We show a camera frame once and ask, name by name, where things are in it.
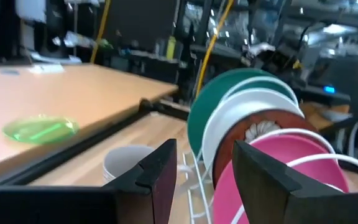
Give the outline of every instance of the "blue light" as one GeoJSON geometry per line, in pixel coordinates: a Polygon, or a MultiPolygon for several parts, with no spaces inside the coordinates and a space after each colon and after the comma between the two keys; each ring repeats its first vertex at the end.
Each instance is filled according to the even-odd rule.
{"type": "Polygon", "coordinates": [[[324,86],[324,91],[327,93],[335,93],[335,88],[331,86],[324,86]]]}

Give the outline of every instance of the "white plate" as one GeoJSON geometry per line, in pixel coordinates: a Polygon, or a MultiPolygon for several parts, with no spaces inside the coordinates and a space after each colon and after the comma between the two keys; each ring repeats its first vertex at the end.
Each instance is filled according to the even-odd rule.
{"type": "Polygon", "coordinates": [[[284,89],[286,89],[288,94],[290,94],[290,96],[291,96],[290,100],[292,100],[293,103],[298,106],[298,99],[296,98],[296,95],[295,95],[294,91],[291,89],[291,87],[289,87],[285,82],[279,80],[278,78],[266,77],[266,76],[247,78],[246,80],[243,80],[243,81],[237,83],[223,95],[223,97],[221,98],[221,101],[219,103],[222,103],[223,101],[227,100],[227,98],[229,96],[231,96],[233,93],[235,93],[242,86],[248,85],[253,82],[262,82],[262,81],[271,82],[271,83],[275,83],[275,84],[282,86],[284,89]]]}
{"type": "Polygon", "coordinates": [[[301,109],[285,95],[265,88],[242,90],[218,105],[206,123],[201,145],[205,168],[211,178],[211,165],[216,150],[230,128],[252,113],[274,109],[289,111],[304,117],[301,109]]]}

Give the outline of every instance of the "green plate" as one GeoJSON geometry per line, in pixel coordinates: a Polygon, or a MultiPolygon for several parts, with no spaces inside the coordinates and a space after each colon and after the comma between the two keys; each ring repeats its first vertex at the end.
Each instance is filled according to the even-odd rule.
{"type": "Polygon", "coordinates": [[[68,139],[77,130],[78,125],[69,119],[40,115],[15,120],[2,131],[19,142],[45,144],[68,139]]]}
{"type": "MultiPolygon", "coordinates": [[[[187,135],[191,149],[196,156],[201,149],[205,125],[224,94],[237,83],[248,78],[260,76],[276,78],[274,75],[263,70],[254,68],[238,68],[220,74],[204,86],[196,101],[191,106],[189,117],[187,119],[187,135]]],[[[249,83],[240,87],[240,89],[235,92],[257,87],[276,90],[292,99],[291,93],[289,93],[284,87],[279,86],[276,83],[269,82],[249,83]]]]}

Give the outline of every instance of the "plate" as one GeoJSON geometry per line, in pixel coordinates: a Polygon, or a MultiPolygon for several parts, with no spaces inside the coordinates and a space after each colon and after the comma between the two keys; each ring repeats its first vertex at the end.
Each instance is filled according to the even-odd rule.
{"type": "Polygon", "coordinates": [[[286,96],[265,88],[252,88],[235,93],[213,111],[202,138],[204,164],[211,177],[210,167],[213,164],[216,149],[231,126],[249,114],[271,109],[282,109],[303,115],[299,107],[286,96]]]}
{"type": "Polygon", "coordinates": [[[269,109],[245,114],[237,122],[232,123],[232,126],[227,129],[224,137],[218,143],[212,167],[214,186],[218,182],[223,169],[232,159],[234,141],[245,140],[251,142],[251,140],[256,139],[258,136],[263,136],[265,133],[272,131],[271,125],[274,125],[275,129],[301,128],[317,133],[317,129],[311,123],[299,113],[294,113],[294,111],[269,109]],[[263,127],[263,123],[266,121],[270,122],[268,128],[263,127]]]}
{"type": "Polygon", "coordinates": [[[2,131],[15,141],[45,144],[70,138],[77,130],[78,125],[67,118],[40,115],[15,120],[2,131]]]}
{"type": "MultiPolygon", "coordinates": [[[[253,146],[285,163],[300,157],[326,152],[321,146],[308,139],[291,135],[263,139],[259,143],[253,144],[253,146]]],[[[334,160],[307,162],[294,167],[294,169],[322,183],[339,187],[344,192],[349,191],[346,179],[334,160]]],[[[234,179],[232,162],[230,161],[223,170],[215,188],[214,223],[231,223],[241,205],[242,201],[234,179]]],[[[245,214],[241,216],[238,223],[249,223],[245,214]]]]}
{"type": "Polygon", "coordinates": [[[274,77],[263,77],[263,76],[248,78],[246,80],[237,83],[222,96],[220,103],[222,103],[224,100],[226,100],[229,96],[233,95],[234,93],[250,88],[268,88],[271,90],[275,90],[279,93],[284,94],[290,100],[292,100],[294,104],[298,105],[298,99],[296,98],[294,91],[285,82],[274,77]]]}
{"type": "Polygon", "coordinates": [[[254,68],[238,68],[224,72],[206,84],[192,104],[187,119],[187,136],[194,154],[197,156],[209,116],[215,110],[222,96],[237,83],[252,77],[272,77],[274,75],[254,68]]]}

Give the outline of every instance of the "yellow cable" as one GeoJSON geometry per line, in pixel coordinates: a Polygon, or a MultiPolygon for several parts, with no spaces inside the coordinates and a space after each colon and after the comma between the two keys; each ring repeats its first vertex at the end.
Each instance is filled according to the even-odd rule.
{"type": "Polygon", "coordinates": [[[94,59],[96,58],[96,53],[99,48],[99,43],[104,33],[104,26],[106,25],[107,16],[109,14],[110,2],[111,2],[110,0],[106,0],[106,3],[104,5],[103,15],[99,26],[98,38],[96,39],[96,44],[92,50],[91,63],[94,63],[94,59]]]}
{"type": "Polygon", "coordinates": [[[203,84],[204,74],[205,74],[206,65],[208,63],[209,56],[211,55],[211,52],[212,52],[212,49],[214,48],[216,39],[218,38],[219,31],[221,30],[223,23],[226,20],[227,15],[229,14],[229,11],[230,11],[231,6],[233,5],[233,2],[234,2],[234,0],[229,0],[229,2],[227,3],[226,9],[224,10],[224,13],[223,13],[223,16],[222,16],[221,20],[219,21],[218,27],[216,28],[216,33],[213,35],[211,42],[209,43],[208,49],[205,53],[205,57],[203,60],[201,71],[200,71],[200,78],[198,79],[198,83],[197,83],[196,98],[197,98],[198,94],[200,93],[201,86],[203,84]]]}

